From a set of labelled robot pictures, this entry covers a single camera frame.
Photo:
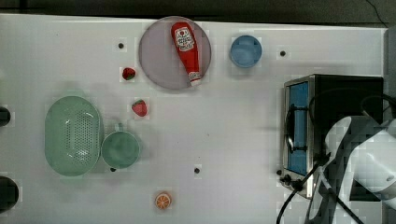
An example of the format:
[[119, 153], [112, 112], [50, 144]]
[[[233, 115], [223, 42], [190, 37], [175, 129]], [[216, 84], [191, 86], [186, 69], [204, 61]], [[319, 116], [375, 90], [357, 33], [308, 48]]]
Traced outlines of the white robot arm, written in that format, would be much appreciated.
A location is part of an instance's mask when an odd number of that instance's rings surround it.
[[353, 185], [395, 207], [395, 121], [364, 116], [338, 120], [325, 137], [329, 160], [318, 178], [304, 224], [378, 224], [383, 215], [352, 198]]

